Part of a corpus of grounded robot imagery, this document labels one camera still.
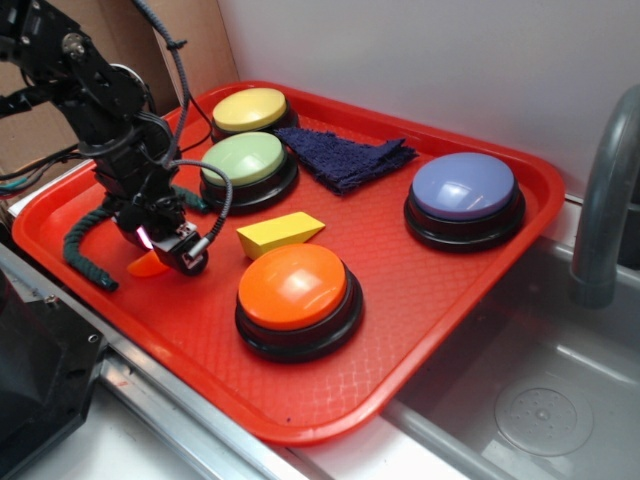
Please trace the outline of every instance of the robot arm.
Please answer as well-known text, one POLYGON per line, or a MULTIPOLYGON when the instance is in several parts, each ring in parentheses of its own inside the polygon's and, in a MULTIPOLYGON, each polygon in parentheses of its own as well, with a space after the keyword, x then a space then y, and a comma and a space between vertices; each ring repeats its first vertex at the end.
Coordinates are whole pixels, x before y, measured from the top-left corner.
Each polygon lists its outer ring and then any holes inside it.
POLYGON ((200 236, 171 186, 178 168, 161 161, 172 133, 163 119, 143 111, 144 88, 43 0, 0 0, 0 61, 15 64, 29 80, 0 97, 0 118, 51 102, 78 137, 81 155, 95 161, 95 178, 106 189, 103 207, 125 238, 141 245, 142 228, 163 263, 200 273, 208 256, 189 254, 200 236))

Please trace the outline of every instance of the sink drain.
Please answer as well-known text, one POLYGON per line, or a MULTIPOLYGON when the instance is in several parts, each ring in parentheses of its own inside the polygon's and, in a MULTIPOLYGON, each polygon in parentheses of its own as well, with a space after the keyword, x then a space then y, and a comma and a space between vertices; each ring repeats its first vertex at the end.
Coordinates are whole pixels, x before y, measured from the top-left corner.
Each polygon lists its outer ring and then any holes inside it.
POLYGON ((593 413, 582 394, 554 377, 519 380, 496 402, 500 432, 525 452, 545 457, 580 448, 591 435, 593 413))

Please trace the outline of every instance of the green rope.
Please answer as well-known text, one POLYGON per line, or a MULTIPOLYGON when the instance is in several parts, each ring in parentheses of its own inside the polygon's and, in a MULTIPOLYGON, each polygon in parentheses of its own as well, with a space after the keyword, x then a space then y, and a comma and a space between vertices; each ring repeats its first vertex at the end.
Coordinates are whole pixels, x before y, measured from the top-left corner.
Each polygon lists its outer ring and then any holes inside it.
MULTIPOLYGON (((198 213, 209 213, 209 206, 195 193, 186 188, 174 186, 178 195, 182 196, 187 207, 198 213)), ((113 215, 104 207, 98 207, 87 213, 76 223, 64 237, 62 256, 71 267, 84 275, 88 280, 100 288, 113 292, 118 288, 118 282, 109 273, 80 253, 80 243, 85 235, 106 219, 113 215)))
POLYGON ((82 275, 100 288, 113 292, 118 288, 118 282, 113 280, 108 272, 80 253, 80 242, 84 236, 96 225, 112 216, 104 207, 98 207, 87 213, 76 223, 64 237, 62 256, 82 275))

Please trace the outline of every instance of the button cap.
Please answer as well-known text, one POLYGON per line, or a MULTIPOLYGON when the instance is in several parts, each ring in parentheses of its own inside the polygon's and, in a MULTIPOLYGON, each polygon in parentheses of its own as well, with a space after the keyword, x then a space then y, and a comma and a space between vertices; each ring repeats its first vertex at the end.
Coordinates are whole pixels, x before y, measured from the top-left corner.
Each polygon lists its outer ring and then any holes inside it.
MULTIPOLYGON (((202 162, 222 170, 234 187, 249 185, 275 172, 285 157, 282 142, 270 133, 248 132, 226 138, 204 154, 202 162)), ((209 182, 224 186, 222 178, 203 169, 209 182)))
POLYGON ((496 213, 511 200, 516 180, 501 160, 480 153, 439 157, 416 173, 412 190, 421 210, 452 221, 496 213))
POLYGON ((221 100, 213 109, 213 120, 229 132, 246 132, 275 122, 286 109, 286 98, 279 90, 249 88, 221 100))
POLYGON ((295 244, 251 264, 240 280, 238 300, 257 325, 289 331, 324 320, 346 289, 346 270, 336 254, 319 245, 295 244))

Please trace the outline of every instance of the cardboard box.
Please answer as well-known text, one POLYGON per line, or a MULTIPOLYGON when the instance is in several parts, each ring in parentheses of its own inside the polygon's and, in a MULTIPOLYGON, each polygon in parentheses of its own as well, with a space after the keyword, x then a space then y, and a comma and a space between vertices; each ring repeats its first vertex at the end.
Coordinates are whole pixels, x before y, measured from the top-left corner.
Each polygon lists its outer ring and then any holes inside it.
MULTIPOLYGON (((159 113, 176 108, 179 85, 173 60, 130 0, 50 0, 80 24, 110 63, 127 65, 149 84, 159 113)), ((237 81, 231 48, 215 0, 147 0, 174 40, 188 41, 180 51, 194 96, 237 81)), ((19 69, 0 63, 0 95, 23 88, 19 69)), ((77 142, 65 118, 52 105, 2 119, 0 172, 15 171, 28 162, 77 142)), ((51 179, 72 165, 56 166, 51 179)))

